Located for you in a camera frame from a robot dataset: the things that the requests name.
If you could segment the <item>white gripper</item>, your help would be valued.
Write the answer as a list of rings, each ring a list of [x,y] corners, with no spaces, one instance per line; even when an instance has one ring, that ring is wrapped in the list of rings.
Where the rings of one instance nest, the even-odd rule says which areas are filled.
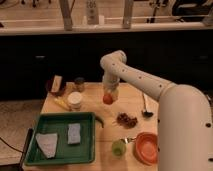
[[[111,77],[109,75],[104,75],[102,78],[104,89],[104,96],[113,101],[118,99],[118,90],[116,89],[119,85],[120,79],[118,77]]]

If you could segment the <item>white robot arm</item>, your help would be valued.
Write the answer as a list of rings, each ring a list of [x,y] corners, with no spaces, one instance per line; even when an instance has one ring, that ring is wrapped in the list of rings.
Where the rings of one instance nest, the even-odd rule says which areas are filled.
[[[121,50],[100,59],[103,87],[113,91],[124,80],[158,103],[158,171],[213,171],[213,112],[204,93],[130,67],[126,61]]]

